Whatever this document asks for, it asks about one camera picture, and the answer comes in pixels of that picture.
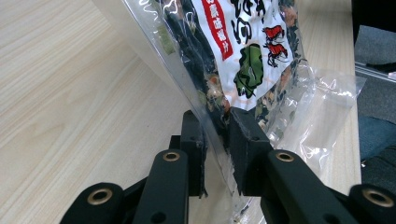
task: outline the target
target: plastic bag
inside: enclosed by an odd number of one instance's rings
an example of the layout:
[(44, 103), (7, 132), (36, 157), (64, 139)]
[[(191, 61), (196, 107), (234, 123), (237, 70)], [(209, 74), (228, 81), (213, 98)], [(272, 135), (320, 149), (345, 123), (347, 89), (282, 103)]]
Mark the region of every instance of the plastic bag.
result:
[(309, 67), (293, 0), (123, 1), (205, 127), (233, 193), (232, 222), (249, 220), (252, 200), (235, 195), (231, 106), (255, 110), (272, 145), (320, 175), (363, 81)]

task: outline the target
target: blue fabric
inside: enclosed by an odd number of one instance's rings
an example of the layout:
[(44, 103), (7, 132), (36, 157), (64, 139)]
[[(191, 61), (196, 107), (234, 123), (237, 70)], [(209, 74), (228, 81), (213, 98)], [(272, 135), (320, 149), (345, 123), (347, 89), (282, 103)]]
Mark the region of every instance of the blue fabric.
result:
[(359, 116), (361, 160), (378, 155), (390, 145), (396, 145), (396, 124), (383, 119)]

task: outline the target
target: red animal illustration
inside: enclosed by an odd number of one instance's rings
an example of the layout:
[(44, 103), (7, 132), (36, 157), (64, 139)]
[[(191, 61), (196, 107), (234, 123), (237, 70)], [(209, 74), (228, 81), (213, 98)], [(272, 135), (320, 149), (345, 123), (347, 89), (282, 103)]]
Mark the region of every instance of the red animal illustration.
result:
[(264, 45), (264, 47), (270, 50), (268, 53), (268, 65), (270, 66), (277, 67), (276, 60), (279, 61), (279, 58), (282, 56), (282, 54), (285, 56), (285, 58), (288, 57), (288, 51), (281, 44), (273, 45), (272, 43), (268, 43)]
[(267, 35), (267, 42), (271, 42), (279, 37), (283, 38), (285, 36), (285, 31), (280, 25), (274, 27), (262, 28), (262, 31)]

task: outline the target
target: wooden table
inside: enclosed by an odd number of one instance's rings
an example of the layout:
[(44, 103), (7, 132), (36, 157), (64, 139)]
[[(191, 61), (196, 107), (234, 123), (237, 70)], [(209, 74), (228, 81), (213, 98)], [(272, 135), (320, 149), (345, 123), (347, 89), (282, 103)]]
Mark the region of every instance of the wooden table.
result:
[[(350, 1), (301, 0), (299, 9), (308, 61), (354, 74)], [(88, 186), (131, 186), (187, 109), (91, 1), (1, 0), (0, 223), (59, 222)], [(356, 111), (322, 178), (344, 193), (361, 180)], [(230, 210), (210, 153), (207, 166), (216, 193), (191, 200), (191, 223), (225, 222), (219, 214)]]

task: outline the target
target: snack package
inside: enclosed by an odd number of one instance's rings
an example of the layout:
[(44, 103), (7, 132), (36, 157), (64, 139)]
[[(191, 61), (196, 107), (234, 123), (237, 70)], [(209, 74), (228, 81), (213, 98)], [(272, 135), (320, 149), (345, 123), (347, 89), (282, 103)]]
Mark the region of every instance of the snack package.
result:
[(274, 148), (299, 154), (320, 175), (364, 80), (309, 66), (293, 0), (122, 1), (205, 128), (233, 193), (231, 222), (248, 223), (252, 204), (236, 195), (232, 106), (254, 113)]

